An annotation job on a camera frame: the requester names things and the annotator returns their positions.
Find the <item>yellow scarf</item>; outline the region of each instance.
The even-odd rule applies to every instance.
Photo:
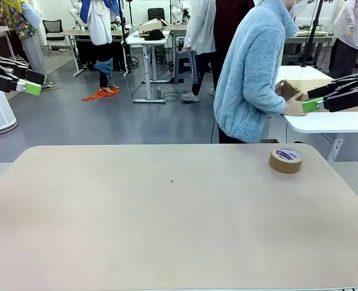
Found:
[[[4,9],[9,20],[12,20],[12,16],[10,14],[10,7],[13,7],[19,13],[22,14],[22,3],[24,3],[25,1],[26,0],[4,0]]]

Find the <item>black chair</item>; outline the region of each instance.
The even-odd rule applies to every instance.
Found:
[[[149,8],[148,9],[148,20],[152,20],[152,19],[158,19],[158,20],[165,20],[165,11],[163,8]],[[164,49],[164,45],[156,45],[155,46],[157,49],[155,50],[156,52],[156,56],[160,57],[160,64],[164,65],[165,64],[165,49]]]
[[[63,32],[63,26],[61,19],[55,21],[43,20],[43,25],[45,28],[45,34],[47,35],[47,44],[48,44],[48,54],[51,55],[50,41],[64,41],[65,48],[68,52],[68,45],[65,41],[65,36],[48,36],[49,33],[60,33]]]

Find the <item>gray pants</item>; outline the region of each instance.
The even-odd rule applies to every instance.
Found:
[[[32,66],[32,70],[47,75],[37,35],[34,35],[31,38],[22,39],[21,42],[22,47],[27,54],[29,64]],[[49,85],[49,83],[50,81],[46,78],[43,86]]]
[[[330,76],[334,79],[352,75],[358,50],[336,39],[331,52]]]

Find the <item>white sneaker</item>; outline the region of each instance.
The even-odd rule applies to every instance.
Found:
[[[199,102],[201,100],[198,96],[193,95],[192,92],[181,94],[181,99],[186,102]]]

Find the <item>person in blue fleece jacket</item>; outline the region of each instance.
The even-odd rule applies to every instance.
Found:
[[[296,95],[276,91],[286,38],[298,31],[290,11],[301,0],[263,0],[244,17],[227,54],[214,101],[220,143],[255,143],[267,115],[304,115]]]

